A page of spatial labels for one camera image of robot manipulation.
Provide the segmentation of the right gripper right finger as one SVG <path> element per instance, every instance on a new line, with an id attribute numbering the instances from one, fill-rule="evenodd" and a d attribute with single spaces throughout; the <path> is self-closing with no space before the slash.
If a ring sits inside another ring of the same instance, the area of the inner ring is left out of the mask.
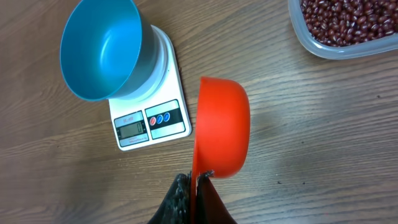
<path id="1" fill-rule="evenodd" d="M 195 223 L 237 224 L 211 183 L 213 174 L 213 171 L 207 171 L 198 178 Z"/>

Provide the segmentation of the red scoop blue handle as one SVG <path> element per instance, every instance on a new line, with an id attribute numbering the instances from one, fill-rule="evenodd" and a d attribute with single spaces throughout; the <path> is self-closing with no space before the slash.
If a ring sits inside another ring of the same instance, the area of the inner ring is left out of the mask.
<path id="1" fill-rule="evenodd" d="M 201 78 L 192 162 L 192 223 L 199 176 L 213 171 L 215 178 L 228 178 L 239 172 L 248 153 L 250 125 L 248 96 L 239 83 Z"/>

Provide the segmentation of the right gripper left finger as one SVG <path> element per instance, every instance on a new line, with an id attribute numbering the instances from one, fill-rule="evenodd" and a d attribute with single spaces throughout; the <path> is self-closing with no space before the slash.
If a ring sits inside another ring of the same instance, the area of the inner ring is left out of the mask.
<path id="1" fill-rule="evenodd" d="M 178 174 L 148 224 L 190 223 L 191 173 Z"/>

